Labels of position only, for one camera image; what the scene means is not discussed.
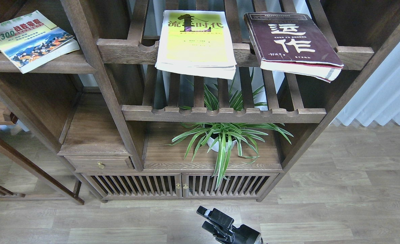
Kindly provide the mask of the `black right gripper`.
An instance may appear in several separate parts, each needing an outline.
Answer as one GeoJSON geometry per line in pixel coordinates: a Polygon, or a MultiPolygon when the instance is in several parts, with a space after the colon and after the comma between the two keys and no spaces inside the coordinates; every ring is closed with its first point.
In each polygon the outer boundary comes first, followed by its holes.
{"type": "Polygon", "coordinates": [[[234,219],[216,208],[209,210],[199,206],[196,212],[208,220],[202,228],[222,244],[263,244],[260,232],[245,224],[236,228],[233,226],[234,219]]]}

